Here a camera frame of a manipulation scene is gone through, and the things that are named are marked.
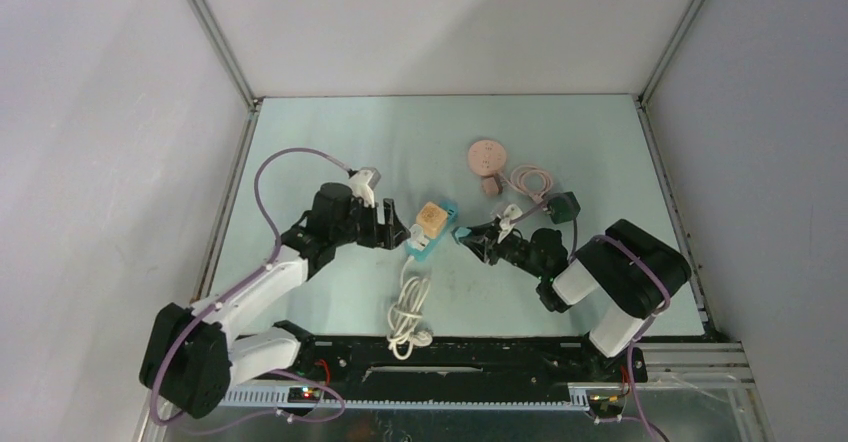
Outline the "pink round power strip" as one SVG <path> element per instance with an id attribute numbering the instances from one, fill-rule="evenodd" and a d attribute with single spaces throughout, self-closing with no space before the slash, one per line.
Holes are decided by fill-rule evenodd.
<path id="1" fill-rule="evenodd" d="M 474 142 L 467 152 L 470 170 L 480 177 L 490 177 L 501 172 L 507 162 L 504 146 L 492 139 Z"/>

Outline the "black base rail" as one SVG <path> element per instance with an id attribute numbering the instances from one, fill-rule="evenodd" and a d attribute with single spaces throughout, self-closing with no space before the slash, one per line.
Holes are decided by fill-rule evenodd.
<path id="1" fill-rule="evenodd" d="M 641 350 L 601 356 L 585 337 L 438 337 L 400 360 L 370 336 L 314 336 L 295 373 L 326 382 L 345 397 L 440 400 L 564 400 L 580 384 L 647 381 Z"/>

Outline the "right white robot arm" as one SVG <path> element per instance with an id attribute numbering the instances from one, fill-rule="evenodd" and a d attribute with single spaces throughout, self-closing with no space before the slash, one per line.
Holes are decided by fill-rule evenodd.
<path id="1" fill-rule="evenodd" d="M 485 264 L 505 261 L 535 277 L 537 295 L 549 311 L 564 313 L 604 292 L 610 306 L 589 330 L 592 345 L 581 354 L 583 370 L 596 380 L 620 369 L 621 353 L 670 307 L 692 276 L 680 252 L 626 219 L 572 251 L 559 230 L 538 229 L 526 239 L 500 218 L 457 228 L 453 238 Z"/>

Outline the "beige cube adapter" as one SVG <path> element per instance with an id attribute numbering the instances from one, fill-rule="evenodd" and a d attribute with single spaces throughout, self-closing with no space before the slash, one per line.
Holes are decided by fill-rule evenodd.
<path id="1" fill-rule="evenodd" d="M 416 224 L 422 229 L 422 233 L 430 238 L 436 239 L 448 223 L 448 212 L 434 202 L 427 202 L 416 215 Z"/>

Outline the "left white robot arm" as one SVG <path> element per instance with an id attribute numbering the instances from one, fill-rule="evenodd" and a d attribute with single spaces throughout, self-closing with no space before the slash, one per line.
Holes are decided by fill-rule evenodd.
<path id="1" fill-rule="evenodd" d="M 234 386 L 282 369 L 304 378 L 316 365 L 315 350 L 295 325 L 273 324 L 247 334 L 268 307 L 318 274 L 338 248 L 357 245 L 393 250 L 410 236 L 391 198 L 370 203 L 351 186 L 328 182 L 310 209 L 275 234 L 269 259 L 219 295 L 188 307 L 171 303 L 154 320 L 139 371 L 151 398 L 163 398 L 179 414 L 208 415 Z"/>

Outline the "teal power strip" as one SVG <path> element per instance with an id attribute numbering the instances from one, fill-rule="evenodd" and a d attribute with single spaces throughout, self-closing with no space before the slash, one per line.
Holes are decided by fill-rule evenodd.
<path id="1" fill-rule="evenodd" d="M 409 229 L 410 237 L 404 245 L 407 254 L 414 261 L 425 261 L 454 225 L 458 214 L 458 205 L 452 200 L 426 202 Z"/>

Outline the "dark green cube socket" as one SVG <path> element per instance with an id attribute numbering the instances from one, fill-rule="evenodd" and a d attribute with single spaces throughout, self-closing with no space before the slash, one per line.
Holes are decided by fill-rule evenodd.
<path id="1" fill-rule="evenodd" d="M 559 192 L 550 195 L 546 201 L 546 213 L 554 225 L 575 222 L 581 206 L 573 192 Z"/>

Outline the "pink brown plug adapter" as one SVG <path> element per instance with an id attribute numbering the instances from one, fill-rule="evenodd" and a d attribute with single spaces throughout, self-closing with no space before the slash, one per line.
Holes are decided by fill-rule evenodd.
<path id="1" fill-rule="evenodd" d="M 501 179 L 498 176 L 488 176 L 481 180 L 481 187 L 487 197 L 496 197 L 503 193 Z"/>

